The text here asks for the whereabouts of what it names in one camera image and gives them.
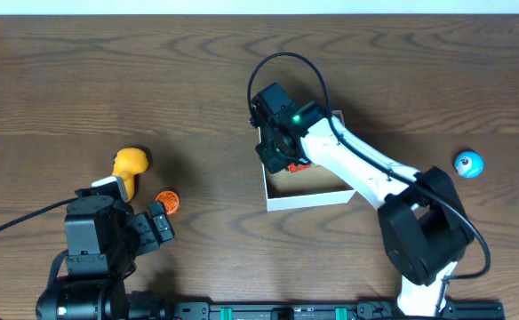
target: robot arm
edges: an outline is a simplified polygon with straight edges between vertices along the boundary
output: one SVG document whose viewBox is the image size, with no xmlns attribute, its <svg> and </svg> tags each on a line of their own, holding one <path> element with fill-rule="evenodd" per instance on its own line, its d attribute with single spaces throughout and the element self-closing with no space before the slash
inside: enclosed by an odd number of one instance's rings
<svg viewBox="0 0 519 320">
<path fill-rule="evenodd" d="M 326 114 L 314 102 L 298 106 L 279 84 L 271 84 L 252 100 L 251 123 L 262 132 L 256 147 L 259 158 L 272 173 L 289 164 L 321 165 L 368 200 L 378 211 L 386 254 L 403 275 L 398 307 L 406 315 L 434 316 L 445 303 L 443 278 L 455 269 L 473 235 L 435 199 L 391 179 L 346 148 L 337 134 L 376 164 L 436 192 L 464 212 L 451 178 L 436 167 L 422 173 L 397 163 L 333 117 L 335 134 Z M 414 211 L 419 207 L 428 211 L 418 219 Z"/>
</svg>

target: orange ring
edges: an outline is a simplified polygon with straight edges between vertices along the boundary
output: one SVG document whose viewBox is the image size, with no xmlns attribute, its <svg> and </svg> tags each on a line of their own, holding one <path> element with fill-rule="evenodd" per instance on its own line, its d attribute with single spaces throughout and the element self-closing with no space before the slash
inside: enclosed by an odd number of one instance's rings
<svg viewBox="0 0 519 320">
<path fill-rule="evenodd" d="M 167 215 L 175 214 L 180 206 L 179 195 L 173 191 L 163 191 L 155 199 L 155 201 L 164 204 Z"/>
</svg>

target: wooden table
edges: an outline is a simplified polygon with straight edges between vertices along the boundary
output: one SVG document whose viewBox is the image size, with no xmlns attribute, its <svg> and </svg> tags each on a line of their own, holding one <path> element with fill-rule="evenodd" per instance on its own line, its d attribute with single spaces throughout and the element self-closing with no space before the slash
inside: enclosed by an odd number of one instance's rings
<svg viewBox="0 0 519 320">
<path fill-rule="evenodd" d="M 347 127 L 386 155 L 455 180 L 493 254 L 490 274 L 454 282 L 461 299 L 501 299 L 519 319 L 519 16 L 0 17 L 0 224 L 69 198 L 142 145 L 154 165 L 132 201 L 165 187 L 175 241 L 137 259 L 129 290 L 166 297 L 354 300 L 394 297 L 376 212 L 347 205 L 266 212 L 245 87 L 273 52 L 309 57 Z M 311 71 L 274 61 L 279 81 L 320 99 Z M 451 168 L 484 156 L 479 179 Z M 59 208 L 0 234 L 0 316 L 28 319 L 66 248 Z M 482 266 L 477 244 L 458 272 Z"/>
</svg>

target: blue ball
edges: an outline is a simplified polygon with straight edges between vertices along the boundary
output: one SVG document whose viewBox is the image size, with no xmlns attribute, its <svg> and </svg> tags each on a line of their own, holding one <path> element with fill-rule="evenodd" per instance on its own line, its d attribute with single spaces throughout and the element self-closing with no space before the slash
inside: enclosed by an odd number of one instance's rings
<svg viewBox="0 0 519 320">
<path fill-rule="evenodd" d="M 453 165 L 461 177 L 471 179 L 483 172 L 484 161 L 476 152 L 465 151 L 457 156 Z"/>
</svg>

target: white box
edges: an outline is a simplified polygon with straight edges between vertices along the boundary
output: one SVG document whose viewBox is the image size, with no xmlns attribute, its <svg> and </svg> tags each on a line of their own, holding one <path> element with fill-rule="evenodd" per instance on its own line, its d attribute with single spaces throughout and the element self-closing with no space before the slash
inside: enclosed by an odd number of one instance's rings
<svg viewBox="0 0 519 320">
<path fill-rule="evenodd" d="M 340 111 L 333 111 L 342 120 Z M 285 209 L 307 208 L 318 205 L 345 204 L 356 193 L 341 178 L 321 166 L 300 172 L 286 170 L 276 174 L 266 172 L 261 165 L 269 212 Z"/>
</svg>

